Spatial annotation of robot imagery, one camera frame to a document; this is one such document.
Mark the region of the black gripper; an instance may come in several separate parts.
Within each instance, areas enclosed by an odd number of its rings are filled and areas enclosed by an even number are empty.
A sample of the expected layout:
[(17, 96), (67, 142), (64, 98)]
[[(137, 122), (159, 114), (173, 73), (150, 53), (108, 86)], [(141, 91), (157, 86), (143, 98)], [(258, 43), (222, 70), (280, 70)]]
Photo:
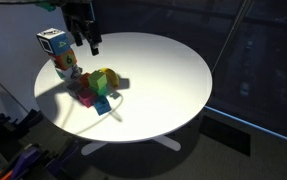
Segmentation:
[(61, 7), (67, 30), (72, 32), (76, 46), (82, 46), (79, 33), (86, 33), (93, 56), (99, 54), (101, 35), (97, 33), (97, 22), (94, 14), (93, 0), (66, 0)]

